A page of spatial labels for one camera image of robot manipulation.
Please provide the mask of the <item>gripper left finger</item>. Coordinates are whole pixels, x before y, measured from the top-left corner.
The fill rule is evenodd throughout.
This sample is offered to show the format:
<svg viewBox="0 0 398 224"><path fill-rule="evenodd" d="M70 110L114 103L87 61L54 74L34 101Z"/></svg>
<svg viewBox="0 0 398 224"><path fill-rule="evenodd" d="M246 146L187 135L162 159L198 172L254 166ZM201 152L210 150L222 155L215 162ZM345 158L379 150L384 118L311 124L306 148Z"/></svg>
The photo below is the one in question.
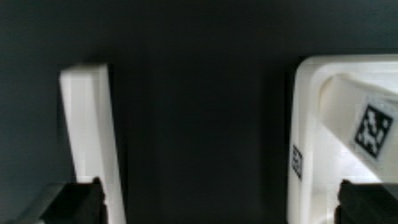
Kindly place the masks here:
<svg viewBox="0 0 398 224"><path fill-rule="evenodd" d="M50 184L16 224L107 224L105 198L100 178L87 183Z"/></svg>

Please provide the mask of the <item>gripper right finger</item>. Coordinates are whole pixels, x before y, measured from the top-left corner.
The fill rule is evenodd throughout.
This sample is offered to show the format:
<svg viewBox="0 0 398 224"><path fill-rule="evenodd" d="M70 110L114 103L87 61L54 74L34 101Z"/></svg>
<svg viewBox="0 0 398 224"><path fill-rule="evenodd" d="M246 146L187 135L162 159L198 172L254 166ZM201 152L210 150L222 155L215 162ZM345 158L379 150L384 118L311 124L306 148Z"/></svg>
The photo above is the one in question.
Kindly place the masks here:
<svg viewBox="0 0 398 224"><path fill-rule="evenodd" d="M341 182L334 224L398 224L398 184Z"/></svg>

